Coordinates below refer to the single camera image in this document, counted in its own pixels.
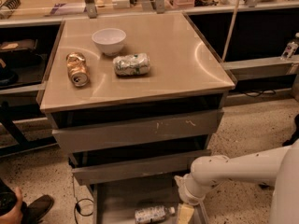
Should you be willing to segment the person hand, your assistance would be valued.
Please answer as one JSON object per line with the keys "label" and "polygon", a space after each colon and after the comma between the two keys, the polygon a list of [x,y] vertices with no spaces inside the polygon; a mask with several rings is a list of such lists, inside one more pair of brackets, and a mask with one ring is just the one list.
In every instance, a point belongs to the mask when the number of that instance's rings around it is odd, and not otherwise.
{"label": "person hand", "polygon": [[15,188],[17,198],[15,206],[6,214],[0,216],[0,224],[21,224],[22,220],[22,193],[19,187]]}

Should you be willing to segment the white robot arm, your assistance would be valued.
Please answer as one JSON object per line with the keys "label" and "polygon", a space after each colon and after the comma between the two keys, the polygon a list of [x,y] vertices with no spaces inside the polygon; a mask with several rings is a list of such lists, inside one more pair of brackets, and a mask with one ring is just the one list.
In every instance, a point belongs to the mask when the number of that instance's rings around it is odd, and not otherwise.
{"label": "white robot arm", "polygon": [[186,175],[175,180],[179,198],[192,206],[227,180],[272,186],[269,224],[299,224],[299,141],[232,159],[199,157]]}

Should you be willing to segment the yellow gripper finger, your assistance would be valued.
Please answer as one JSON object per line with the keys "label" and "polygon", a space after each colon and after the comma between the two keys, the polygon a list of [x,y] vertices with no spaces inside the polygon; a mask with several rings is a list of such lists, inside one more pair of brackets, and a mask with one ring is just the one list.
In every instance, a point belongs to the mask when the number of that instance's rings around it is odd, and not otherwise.
{"label": "yellow gripper finger", "polygon": [[176,181],[176,184],[179,188],[182,188],[185,186],[185,180],[183,176],[175,175],[174,179]]}
{"label": "yellow gripper finger", "polygon": [[186,203],[178,205],[177,224],[189,224],[194,213],[194,207]]}

